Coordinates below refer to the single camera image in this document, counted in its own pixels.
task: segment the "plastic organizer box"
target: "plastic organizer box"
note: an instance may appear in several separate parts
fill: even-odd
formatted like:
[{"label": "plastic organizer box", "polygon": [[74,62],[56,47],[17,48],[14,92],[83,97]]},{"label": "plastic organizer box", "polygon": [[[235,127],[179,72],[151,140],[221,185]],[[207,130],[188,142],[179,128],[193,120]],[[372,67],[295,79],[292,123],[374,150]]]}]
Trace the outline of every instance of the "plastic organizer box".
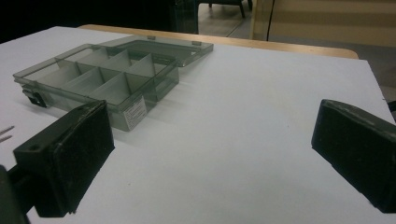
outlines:
[{"label": "plastic organizer box", "polygon": [[[175,45],[164,40],[133,36],[106,45],[85,44],[14,74],[14,80],[32,104],[43,107],[69,111],[106,100],[112,127],[128,132],[176,86],[179,66],[213,49],[211,44],[196,47],[196,43],[178,41],[181,45]],[[184,56],[172,55],[177,50],[169,48],[182,49]],[[170,54],[151,52],[162,49]]]}]

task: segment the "transparent lid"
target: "transparent lid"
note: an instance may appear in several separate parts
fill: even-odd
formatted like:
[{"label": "transparent lid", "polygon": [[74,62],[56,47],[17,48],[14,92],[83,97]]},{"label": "transparent lid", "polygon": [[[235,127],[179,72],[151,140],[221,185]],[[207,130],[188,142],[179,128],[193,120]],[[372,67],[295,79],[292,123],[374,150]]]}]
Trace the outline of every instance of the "transparent lid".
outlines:
[{"label": "transparent lid", "polygon": [[169,55],[177,59],[177,66],[184,67],[213,51],[213,44],[200,41],[177,40],[158,36],[130,35],[124,38],[100,44],[116,47]]}]

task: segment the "white table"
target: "white table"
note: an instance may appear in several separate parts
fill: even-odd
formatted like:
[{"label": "white table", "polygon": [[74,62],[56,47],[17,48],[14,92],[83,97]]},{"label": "white table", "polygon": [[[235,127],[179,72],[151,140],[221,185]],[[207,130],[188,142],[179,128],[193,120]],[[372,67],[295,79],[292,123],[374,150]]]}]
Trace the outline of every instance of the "white table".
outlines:
[{"label": "white table", "polygon": [[[66,112],[32,105],[13,74],[127,35],[54,27],[0,45],[0,144],[12,150]],[[394,123],[366,61],[215,44],[115,150],[74,215],[36,223],[395,223],[311,148],[321,99]]]}]

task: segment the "white label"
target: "white label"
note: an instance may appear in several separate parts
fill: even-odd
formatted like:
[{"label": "white label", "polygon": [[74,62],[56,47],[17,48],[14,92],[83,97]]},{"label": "white label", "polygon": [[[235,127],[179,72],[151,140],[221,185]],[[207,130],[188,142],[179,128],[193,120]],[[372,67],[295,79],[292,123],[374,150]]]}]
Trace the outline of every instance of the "white label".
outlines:
[{"label": "white label", "polygon": [[147,113],[145,99],[142,96],[140,100],[134,102],[133,105],[123,112],[129,130],[132,130]]}]

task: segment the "dark background object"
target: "dark background object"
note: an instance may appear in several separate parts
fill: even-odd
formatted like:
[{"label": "dark background object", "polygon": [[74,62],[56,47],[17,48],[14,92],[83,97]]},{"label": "dark background object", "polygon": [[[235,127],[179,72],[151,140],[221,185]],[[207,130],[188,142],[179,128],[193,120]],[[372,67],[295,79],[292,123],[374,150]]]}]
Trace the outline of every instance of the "dark background object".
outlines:
[{"label": "dark background object", "polygon": [[101,24],[196,34],[195,0],[4,1],[0,43],[49,29]]},{"label": "dark background object", "polygon": [[396,212],[396,126],[360,108],[323,100],[312,147],[383,213]]},{"label": "dark background object", "polygon": [[0,198],[7,202],[0,223],[26,223],[33,206],[41,217],[75,213],[113,149],[106,101],[71,110],[14,149],[17,165],[7,174],[0,167]]}]

